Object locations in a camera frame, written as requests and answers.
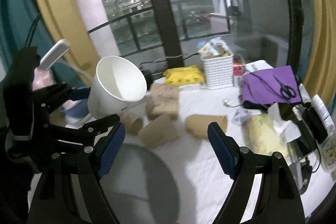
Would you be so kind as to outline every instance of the black scissors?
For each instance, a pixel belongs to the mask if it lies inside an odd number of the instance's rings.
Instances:
[[[275,78],[275,80],[279,83],[280,85],[280,94],[281,96],[285,99],[285,100],[290,100],[292,98],[296,97],[296,92],[295,90],[289,86],[289,85],[284,85],[283,83],[281,83],[279,81],[278,78],[276,78],[274,75],[273,77]]]

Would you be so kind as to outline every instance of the blue gripper pad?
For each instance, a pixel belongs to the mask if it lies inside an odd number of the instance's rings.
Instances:
[[[121,148],[121,145],[123,144],[124,139],[125,126],[121,123],[101,155],[100,168],[97,173],[99,179],[102,179],[104,175],[110,172],[112,164]]]
[[[223,172],[229,175],[231,179],[236,179],[238,174],[235,170],[235,159],[224,143],[221,135],[224,135],[224,132],[216,122],[209,124],[208,139],[223,169]]]

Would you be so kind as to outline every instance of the white trash bin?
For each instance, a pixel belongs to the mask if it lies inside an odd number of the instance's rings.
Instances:
[[[102,58],[96,68],[87,102],[91,115],[100,119],[119,114],[146,94],[147,84],[142,72],[119,56]]]

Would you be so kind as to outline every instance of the purple notebook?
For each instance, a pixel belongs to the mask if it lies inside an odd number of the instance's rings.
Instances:
[[[281,97],[281,85],[275,77],[283,85],[290,86],[293,89],[292,93],[295,95],[293,98],[286,100]],[[249,101],[257,105],[270,105],[275,102],[295,104],[302,101],[291,66],[254,71],[245,74],[242,82],[242,102]]]

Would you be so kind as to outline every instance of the white plastic basket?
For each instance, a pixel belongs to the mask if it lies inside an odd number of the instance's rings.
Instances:
[[[233,86],[233,53],[228,47],[225,49],[231,54],[230,56],[202,58],[207,86],[210,89]]]

